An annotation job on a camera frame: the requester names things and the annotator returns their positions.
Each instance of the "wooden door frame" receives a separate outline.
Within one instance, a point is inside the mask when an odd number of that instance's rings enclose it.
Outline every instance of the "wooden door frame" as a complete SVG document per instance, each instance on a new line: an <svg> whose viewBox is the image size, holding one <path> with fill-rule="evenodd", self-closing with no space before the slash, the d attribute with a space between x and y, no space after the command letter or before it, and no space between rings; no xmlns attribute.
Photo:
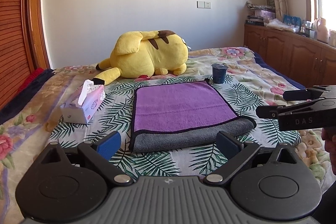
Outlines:
<svg viewBox="0 0 336 224"><path fill-rule="evenodd" d="M30 67L33 64L35 69L39 67L49 69L50 64L43 33L41 0L21 0L21 19L26 52L29 51L27 56L31 57L28 64L30 63Z"/></svg>

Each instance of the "bed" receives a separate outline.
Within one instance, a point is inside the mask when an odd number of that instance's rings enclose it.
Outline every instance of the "bed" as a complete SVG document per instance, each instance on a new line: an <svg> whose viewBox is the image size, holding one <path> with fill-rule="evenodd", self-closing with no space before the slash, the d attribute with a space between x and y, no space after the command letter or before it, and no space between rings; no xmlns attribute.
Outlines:
<svg viewBox="0 0 336 224"><path fill-rule="evenodd" d="M229 67L223 87L215 89L237 112L252 116L257 121L257 128L239 139L254 140L268 147L283 141L290 143L313 172L322 192L326 191L335 181L335 176L320 137L321 129L283 133L278 130L277 123L259 120L255 116L258 105L288 104L282 98L283 92L304 87L268 67L260 56L247 48L212 48L189 52L187 70L181 76L114 81L105 87L106 98L88 125L65 123L59 106L85 79L92 79L98 74L95 65L54 70L53 76L23 109L12 113L13 117L0 126L0 223L17 224L22 220L15 202L16 185L49 141L57 140L63 147L71 147L83 140L99 140L112 130L118 130L122 135L122 146L110 162L134 179L139 175L203 177L225 163L226 158L215 144L148 154L128 151L134 90L146 85L204 80L211 77L213 63L225 63ZM240 98L245 98L244 102L237 99L237 93ZM19 95L24 98L25 90Z"/></svg>

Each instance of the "blue cup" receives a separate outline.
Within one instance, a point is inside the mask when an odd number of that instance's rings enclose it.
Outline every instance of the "blue cup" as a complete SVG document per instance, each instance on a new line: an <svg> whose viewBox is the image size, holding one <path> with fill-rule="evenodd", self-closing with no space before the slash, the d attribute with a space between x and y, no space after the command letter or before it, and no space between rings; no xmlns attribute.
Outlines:
<svg viewBox="0 0 336 224"><path fill-rule="evenodd" d="M223 84L228 66L223 64L212 64L212 81L216 84Z"/></svg>

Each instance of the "wall switch panel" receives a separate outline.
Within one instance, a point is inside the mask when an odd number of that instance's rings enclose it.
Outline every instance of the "wall switch panel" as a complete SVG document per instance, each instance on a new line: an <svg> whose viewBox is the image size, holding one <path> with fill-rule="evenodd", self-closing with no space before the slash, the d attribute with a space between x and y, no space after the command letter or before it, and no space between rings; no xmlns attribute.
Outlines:
<svg viewBox="0 0 336 224"><path fill-rule="evenodd" d="M205 8L204 1L197 1L197 8Z"/></svg>

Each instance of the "pikachu plush toy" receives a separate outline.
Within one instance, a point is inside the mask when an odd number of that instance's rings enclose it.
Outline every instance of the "pikachu plush toy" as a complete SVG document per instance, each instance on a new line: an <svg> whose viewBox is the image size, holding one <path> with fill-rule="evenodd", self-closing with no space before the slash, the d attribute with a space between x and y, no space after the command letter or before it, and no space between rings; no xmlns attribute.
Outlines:
<svg viewBox="0 0 336 224"><path fill-rule="evenodd" d="M101 61L93 78L95 85L108 85L118 77L181 75L186 70L188 48L172 31L133 31L122 34L109 58Z"/></svg>

